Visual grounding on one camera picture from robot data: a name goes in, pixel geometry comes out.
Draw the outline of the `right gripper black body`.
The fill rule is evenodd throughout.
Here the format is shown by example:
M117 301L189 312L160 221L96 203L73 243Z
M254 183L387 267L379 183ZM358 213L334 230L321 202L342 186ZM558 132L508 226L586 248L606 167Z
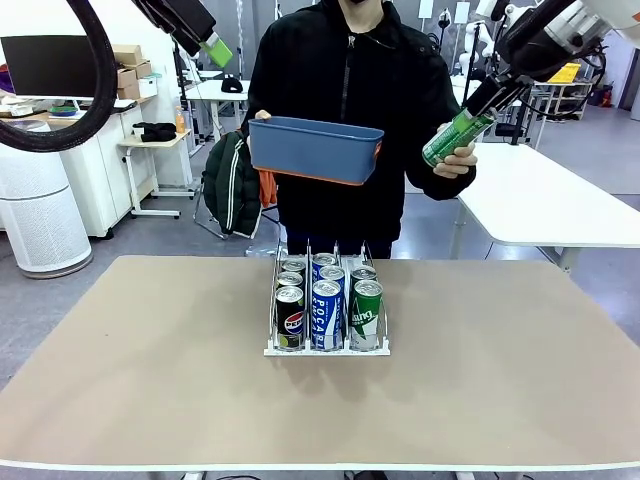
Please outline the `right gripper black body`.
M549 80L555 73L555 43L528 42L516 49L506 42L499 43L499 54L507 63L502 97L516 92L526 79L538 82Z

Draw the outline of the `person's left hand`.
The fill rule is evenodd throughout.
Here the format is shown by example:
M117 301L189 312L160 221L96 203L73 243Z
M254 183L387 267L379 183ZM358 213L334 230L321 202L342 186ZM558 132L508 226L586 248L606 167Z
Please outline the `person's left hand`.
M468 174L472 167L477 165L477 157L474 155L475 143L457 147L451 155L439 161L433 168L433 172L441 177L456 179Z

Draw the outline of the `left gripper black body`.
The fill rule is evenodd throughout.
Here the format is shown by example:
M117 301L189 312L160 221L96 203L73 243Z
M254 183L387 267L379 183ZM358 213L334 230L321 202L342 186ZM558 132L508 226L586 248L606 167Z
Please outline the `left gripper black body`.
M214 33L216 20L199 0L133 0L133 4L189 55L197 54Z

